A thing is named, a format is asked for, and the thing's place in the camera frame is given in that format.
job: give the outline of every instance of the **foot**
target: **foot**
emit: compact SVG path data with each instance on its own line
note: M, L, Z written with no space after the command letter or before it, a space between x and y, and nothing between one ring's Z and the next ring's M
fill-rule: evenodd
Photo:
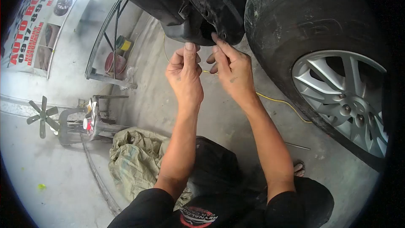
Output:
M294 166L294 176L304 177L305 167L304 163L298 163Z

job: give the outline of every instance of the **shirt logo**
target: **shirt logo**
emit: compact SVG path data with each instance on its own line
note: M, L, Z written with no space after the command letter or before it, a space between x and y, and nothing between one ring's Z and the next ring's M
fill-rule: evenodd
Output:
M190 228L204 228L213 223L218 216L205 209L183 206L180 208L180 222Z

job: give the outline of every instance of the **hand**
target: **hand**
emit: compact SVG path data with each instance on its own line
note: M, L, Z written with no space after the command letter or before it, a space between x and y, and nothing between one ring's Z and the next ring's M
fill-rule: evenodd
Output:
M174 52L166 68L166 77L177 97L179 111L199 109L204 98L200 82L202 69L198 65L201 62L197 54L199 49L194 43L187 42L185 47Z
M215 33L211 36L217 45L212 47L213 53L207 59L207 63L216 62L210 73L218 72L222 87L244 109L249 102L258 98L250 56L220 40Z

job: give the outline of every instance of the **silver wheel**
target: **silver wheel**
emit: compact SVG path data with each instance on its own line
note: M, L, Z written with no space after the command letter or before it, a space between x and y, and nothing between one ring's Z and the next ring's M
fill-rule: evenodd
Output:
M382 75L384 67L363 55L322 50L294 64L296 89L341 134L377 157L384 157Z

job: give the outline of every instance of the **auto body banner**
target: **auto body banner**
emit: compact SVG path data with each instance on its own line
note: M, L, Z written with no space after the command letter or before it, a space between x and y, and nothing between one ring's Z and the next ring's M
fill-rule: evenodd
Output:
M61 26L75 1L21 0L2 44L2 69L46 77Z

